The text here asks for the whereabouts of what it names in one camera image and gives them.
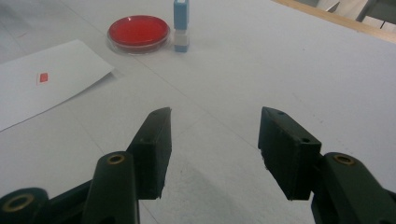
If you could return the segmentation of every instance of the red petri dish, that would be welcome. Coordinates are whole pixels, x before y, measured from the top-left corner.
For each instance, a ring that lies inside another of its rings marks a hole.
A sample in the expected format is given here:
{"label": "red petri dish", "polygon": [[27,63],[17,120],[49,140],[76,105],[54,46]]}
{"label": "red petri dish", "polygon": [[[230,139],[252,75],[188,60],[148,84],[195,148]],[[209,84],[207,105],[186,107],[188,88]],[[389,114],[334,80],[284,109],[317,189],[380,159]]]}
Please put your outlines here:
{"label": "red petri dish", "polygon": [[108,39],[116,49],[131,53],[146,53],[159,49],[169,36],[165,21],[152,16],[130,16],[114,22],[108,29]]}

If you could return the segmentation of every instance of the white paper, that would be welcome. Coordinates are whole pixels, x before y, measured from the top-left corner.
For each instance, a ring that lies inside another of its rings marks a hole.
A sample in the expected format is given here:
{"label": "white paper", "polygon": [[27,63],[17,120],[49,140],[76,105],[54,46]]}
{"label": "white paper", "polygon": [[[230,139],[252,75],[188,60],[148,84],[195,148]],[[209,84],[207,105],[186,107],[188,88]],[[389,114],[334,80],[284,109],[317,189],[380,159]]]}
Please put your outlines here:
{"label": "white paper", "polygon": [[74,40],[0,65],[0,132],[85,90],[113,67]]}

